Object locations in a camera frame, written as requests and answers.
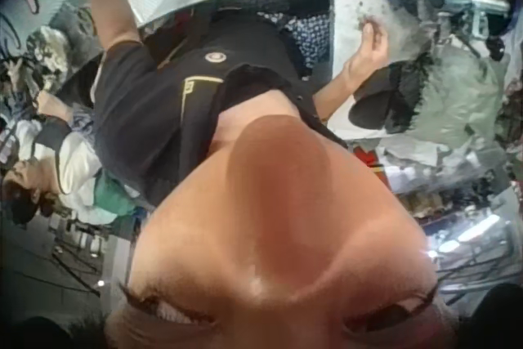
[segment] black t-shirt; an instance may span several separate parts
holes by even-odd
[[[207,157],[218,115],[270,89],[340,145],[297,76],[292,44],[272,25],[225,20],[180,59],[157,69],[146,47],[109,49],[95,93],[96,152],[117,178],[158,205]]]

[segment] nose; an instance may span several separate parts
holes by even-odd
[[[272,293],[316,282],[342,246],[331,177],[324,145],[299,119],[260,118],[235,142],[227,184],[247,234],[244,263]]]

